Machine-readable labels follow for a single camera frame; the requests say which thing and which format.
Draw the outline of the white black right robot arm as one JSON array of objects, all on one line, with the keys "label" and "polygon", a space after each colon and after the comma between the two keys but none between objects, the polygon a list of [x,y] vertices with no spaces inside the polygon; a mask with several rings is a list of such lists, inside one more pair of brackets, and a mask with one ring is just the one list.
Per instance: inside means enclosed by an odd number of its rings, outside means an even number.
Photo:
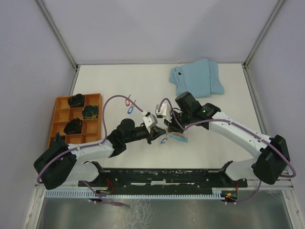
[{"label": "white black right robot arm", "polygon": [[273,185],[290,165],[286,140],[280,135],[268,135],[251,130],[236,122],[225,112],[211,103],[200,104],[190,92],[184,92],[175,99],[179,111],[171,103],[161,101],[156,106],[158,118],[164,118],[169,132],[183,133],[192,126],[201,126],[218,133],[247,151],[251,158],[243,161],[230,161],[219,174],[219,182],[229,187],[240,179],[257,178]]}]

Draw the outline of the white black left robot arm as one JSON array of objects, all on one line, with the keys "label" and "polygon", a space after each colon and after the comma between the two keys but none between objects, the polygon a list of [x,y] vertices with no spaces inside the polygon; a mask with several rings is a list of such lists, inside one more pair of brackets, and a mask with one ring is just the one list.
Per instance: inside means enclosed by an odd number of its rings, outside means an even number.
[{"label": "white black left robot arm", "polygon": [[61,138],[34,162],[38,173],[37,183],[47,190],[58,188],[65,182],[87,181],[95,186],[105,182],[105,174],[97,159],[118,156],[127,143],[145,139],[148,144],[166,134],[157,125],[147,128],[145,123],[135,126],[132,119],[123,119],[105,139],[85,144],[67,144]]}]

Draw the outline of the key with red tag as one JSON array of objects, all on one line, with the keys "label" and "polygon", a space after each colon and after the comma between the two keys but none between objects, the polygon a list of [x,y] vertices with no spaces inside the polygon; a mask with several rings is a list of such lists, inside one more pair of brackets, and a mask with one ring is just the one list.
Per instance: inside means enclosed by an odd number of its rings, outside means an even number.
[{"label": "key with red tag", "polygon": [[127,107],[130,106],[130,97],[131,97],[131,95],[129,95],[128,98],[125,99],[125,105],[126,105]]}]

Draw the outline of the light blue folded cloth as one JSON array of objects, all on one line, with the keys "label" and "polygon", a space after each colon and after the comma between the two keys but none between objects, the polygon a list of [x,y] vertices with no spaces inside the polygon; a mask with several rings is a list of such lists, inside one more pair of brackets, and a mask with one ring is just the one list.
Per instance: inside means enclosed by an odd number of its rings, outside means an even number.
[{"label": "light blue folded cloth", "polygon": [[224,94],[218,63],[208,59],[173,67],[169,82],[176,86],[176,95],[190,92],[195,98],[203,98]]}]

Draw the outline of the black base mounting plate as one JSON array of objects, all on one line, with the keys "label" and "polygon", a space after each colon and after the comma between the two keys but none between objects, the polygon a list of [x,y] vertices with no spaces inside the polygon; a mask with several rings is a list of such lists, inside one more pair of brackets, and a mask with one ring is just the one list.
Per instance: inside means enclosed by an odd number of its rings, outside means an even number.
[{"label": "black base mounting plate", "polygon": [[201,187],[248,187],[245,178],[234,181],[220,169],[140,169],[105,168],[88,184],[91,187],[123,187],[131,184],[198,184]]}]

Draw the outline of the orange compartment tray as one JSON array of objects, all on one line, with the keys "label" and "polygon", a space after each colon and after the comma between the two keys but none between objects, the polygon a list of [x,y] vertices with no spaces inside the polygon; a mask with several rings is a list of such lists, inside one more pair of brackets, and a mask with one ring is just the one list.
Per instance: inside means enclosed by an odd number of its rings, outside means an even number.
[{"label": "orange compartment tray", "polygon": [[102,95],[77,94],[57,97],[47,146],[59,136],[67,144],[102,138]]}]

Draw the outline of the aluminium frame rail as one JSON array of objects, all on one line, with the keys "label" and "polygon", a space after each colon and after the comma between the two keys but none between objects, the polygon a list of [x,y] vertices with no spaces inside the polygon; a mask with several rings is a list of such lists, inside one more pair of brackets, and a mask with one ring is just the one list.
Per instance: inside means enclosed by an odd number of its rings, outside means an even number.
[{"label": "aluminium frame rail", "polygon": [[251,44],[245,64],[268,130],[288,142],[298,174],[305,171],[305,3],[260,0],[244,21]]}]

